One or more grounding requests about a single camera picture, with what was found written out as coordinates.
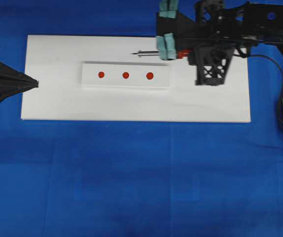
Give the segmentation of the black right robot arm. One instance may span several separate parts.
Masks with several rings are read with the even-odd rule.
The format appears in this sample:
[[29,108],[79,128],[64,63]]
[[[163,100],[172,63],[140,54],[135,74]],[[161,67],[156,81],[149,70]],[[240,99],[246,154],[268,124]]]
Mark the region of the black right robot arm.
[[162,60],[186,56],[190,65],[216,66],[234,51],[246,58],[258,44],[273,45],[283,55],[283,5],[247,1],[225,8],[222,0],[200,0],[195,20],[182,14],[177,0],[163,0],[156,15],[157,48]]

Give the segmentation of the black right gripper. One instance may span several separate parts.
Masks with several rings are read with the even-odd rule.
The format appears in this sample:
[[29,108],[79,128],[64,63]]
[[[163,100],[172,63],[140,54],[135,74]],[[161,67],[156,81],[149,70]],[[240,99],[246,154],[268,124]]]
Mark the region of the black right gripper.
[[196,22],[179,12],[178,3],[178,0],[159,3],[156,46],[161,60],[186,57],[191,66],[211,66],[223,59],[229,65],[235,50],[239,57],[250,56],[243,24],[248,1],[226,9],[222,0],[201,0],[195,4]]

